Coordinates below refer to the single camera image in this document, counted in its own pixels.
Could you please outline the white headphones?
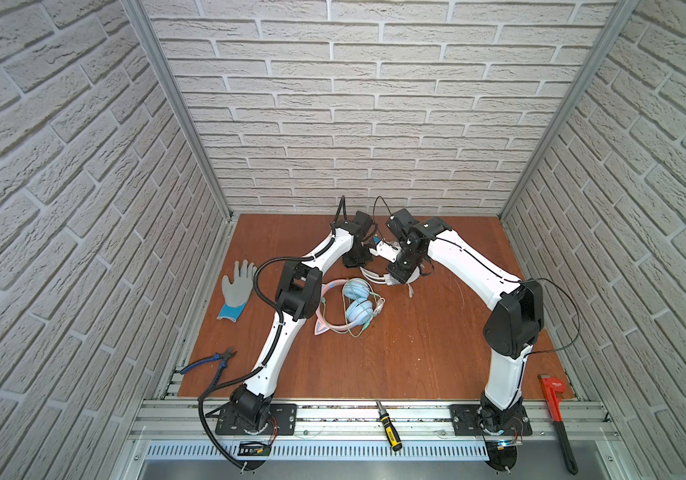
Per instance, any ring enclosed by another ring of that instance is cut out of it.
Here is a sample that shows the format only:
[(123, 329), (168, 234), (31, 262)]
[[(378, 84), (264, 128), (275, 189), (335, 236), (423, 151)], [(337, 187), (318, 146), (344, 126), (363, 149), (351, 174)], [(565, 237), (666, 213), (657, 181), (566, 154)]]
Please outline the white headphones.
[(401, 281), (398, 280), (396, 277), (394, 277), (392, 274), (386, 272), (383, 274), (380, 274), (378, 272), (375, 272), (371, 269), (365, 268), (365, 267), (360, 267), (360, 271), (364, 278), (374, 284), (378, 285), (388, 285), (388, 286), (396, 286), (396, 285), (409, 285), (413, 282), (415, 282), (422, 274), (422, 266), (419, 265), (409, 276), (409, 278), (406, 281)]

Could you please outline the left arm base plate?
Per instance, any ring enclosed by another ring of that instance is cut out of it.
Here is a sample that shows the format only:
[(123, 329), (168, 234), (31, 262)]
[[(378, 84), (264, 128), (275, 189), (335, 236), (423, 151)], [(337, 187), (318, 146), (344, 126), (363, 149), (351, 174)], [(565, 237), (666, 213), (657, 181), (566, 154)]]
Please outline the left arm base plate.
[(278, 436), (293, 436), (297, 415), (297, 404), (271, 403), (268, 409), (251, 418), (229, 402), (219, 412), (215, 433), (218, 436), (270, 435), (276, 431)]

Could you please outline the yellow black screwdriver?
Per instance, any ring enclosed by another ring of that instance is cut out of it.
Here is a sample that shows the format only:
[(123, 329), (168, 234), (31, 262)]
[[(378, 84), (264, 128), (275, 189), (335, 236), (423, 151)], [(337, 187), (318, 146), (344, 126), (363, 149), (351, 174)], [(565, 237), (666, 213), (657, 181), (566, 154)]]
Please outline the yellow black screwdriver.
[(403, 443), (388, 410), (380, 400), (376, 401), (376, 406), (379, 413), (379, 421), (385, 431), (391, 450), (393, 452), (401, 451), (403, 448)]

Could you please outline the small black electronics board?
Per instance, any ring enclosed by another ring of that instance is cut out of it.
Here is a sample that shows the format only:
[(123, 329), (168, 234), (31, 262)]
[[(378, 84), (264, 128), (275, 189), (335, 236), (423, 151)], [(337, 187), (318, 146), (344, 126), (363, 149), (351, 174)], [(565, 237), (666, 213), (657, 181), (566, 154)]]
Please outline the small black electronics board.
[(238, 446), (239, 457), (267, 457), (272, 452), (272, 445), (265, 442), (241, 442)]

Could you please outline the aluminium frame rail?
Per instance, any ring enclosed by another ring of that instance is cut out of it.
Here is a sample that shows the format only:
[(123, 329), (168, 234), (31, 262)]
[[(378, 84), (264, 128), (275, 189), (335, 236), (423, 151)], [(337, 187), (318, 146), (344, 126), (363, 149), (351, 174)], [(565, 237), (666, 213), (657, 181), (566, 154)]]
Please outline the aluminium frame rail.
[[(298, 400), (293, 438), (309, 440), (383, 440), (374, 402), (365, 400)], [(455, 440), (461, 426), (471, 424), (451, 412), (450, 401), (386, 401), (404, 442)], [(526, 401), (526, 418), (516, 421), (504, 439), (524, 441), (554, 440), (554, 424), (544, 401)], [(618, 441), (617, 424), (600, 402), (567, 400), (561, 403), (563, 423), (572, 441)], [(197, 403), (192, 399), (152, 400), (142, 403), (130, 427), (132, 440), (204, 440)]]

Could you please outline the blue handled pliers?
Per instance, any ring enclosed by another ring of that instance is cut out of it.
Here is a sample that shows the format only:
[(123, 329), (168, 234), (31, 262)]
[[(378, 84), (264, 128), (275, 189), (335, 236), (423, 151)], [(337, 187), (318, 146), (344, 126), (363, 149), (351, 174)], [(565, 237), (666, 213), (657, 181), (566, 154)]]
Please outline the blue handled pliers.
[(216, 364), (217, 369), (215, 371), (215, 374), (213, 376), (212, 381), (206, 388), (206, 391), (210, 390), (212, 387), (217, 386), (219, 384), (219, 381), (221, 380), (223, 371), (228, 367), (229, 361), (237, 354), (237, 352), (233, 348), (228, 348), (222, 353), (215, 353), (212, 356), (197, 360), (195, 362), (190, 363), (189, 365), (185, 366), (180, 370), (180, 374), (185, 376), (186, 374), (190, 373), (194, 369), (202, 366), (207, 366), (210, 364)]

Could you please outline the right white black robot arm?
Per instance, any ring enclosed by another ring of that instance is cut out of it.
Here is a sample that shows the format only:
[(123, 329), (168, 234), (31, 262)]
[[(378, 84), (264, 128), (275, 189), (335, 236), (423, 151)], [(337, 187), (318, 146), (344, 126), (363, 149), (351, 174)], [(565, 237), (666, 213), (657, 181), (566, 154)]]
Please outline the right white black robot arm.
[(399, 243), (387, 267), (392, 278), (405, 283), (423, 260), (430, 259), (454, 273), (490, 309), (483, 329), (491, 348), (490, 371), (478, 419), (487, 432), (502, 431), (522, 405), (526, 364), (543, 329), (542, 285), (498, 267), (440, 218), (419, 221), (401, 209), (389, 217), (387, 226)]

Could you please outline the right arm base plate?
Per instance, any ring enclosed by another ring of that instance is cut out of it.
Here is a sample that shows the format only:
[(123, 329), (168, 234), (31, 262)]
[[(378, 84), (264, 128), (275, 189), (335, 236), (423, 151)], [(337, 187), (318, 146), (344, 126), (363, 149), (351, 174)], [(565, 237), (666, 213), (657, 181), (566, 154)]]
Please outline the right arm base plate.
[(533, 428), (522, 403), (498, 411), (494, 405), (452, 404), (450, 416), (456, 436), (531, 436)]

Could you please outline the pink blue cat-ear headphones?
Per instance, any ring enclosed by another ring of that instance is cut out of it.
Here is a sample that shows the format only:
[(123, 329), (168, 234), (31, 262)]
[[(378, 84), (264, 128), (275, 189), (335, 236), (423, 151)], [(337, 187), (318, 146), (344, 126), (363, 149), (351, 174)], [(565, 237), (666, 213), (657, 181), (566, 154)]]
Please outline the pink blue cat-ear headphones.
[[(342, 306), (344, 308), (344, 322), (333, 324), (326, 319), (326, 294), (340, 288)], [(316, 310), (314, 334), (322, 335), (326, 332), (349, 334), (358, 338), (381, 314), (386, 300), (376, 293), (370, 283), (362, 278), (337, 279), (322, 285), (321, 303)]]

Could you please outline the red pipe wrench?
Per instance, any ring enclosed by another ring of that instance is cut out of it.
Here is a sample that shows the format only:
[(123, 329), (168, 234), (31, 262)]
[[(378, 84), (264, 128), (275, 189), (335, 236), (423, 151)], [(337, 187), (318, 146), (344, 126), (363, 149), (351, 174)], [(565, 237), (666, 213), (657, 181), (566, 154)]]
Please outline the red pipe wrench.
[(560, 410), (560, 403), (562, 395), (566, 392), (566, 386), (562, 380), (550, 375), (539, 374), (538, 378), (553, 421), (565, 467), (571, 475), (577, 475), (579, 473), (579, 466), (575, 459)]

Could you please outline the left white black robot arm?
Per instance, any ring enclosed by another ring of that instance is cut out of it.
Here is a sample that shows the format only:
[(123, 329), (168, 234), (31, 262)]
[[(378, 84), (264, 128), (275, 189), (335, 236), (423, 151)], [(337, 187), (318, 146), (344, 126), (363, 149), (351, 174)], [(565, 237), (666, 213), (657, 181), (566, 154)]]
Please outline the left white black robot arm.
[(255, 293), (274, 310), (272, 327), (253, 371), (230, 397), (248, 429), (260, 430), (268, 422), (282, 366), (300, 329), (321, 302), (324, 274), (346, 255), (360, 259), (372, 225), (372, 217), (359, 211), (352, 219), (334, 221), (330, 234), (308, 254), (276, 257), (265, 263), (284, 264), (274, 299), (266, 297), (259, 282), (254, 282)]

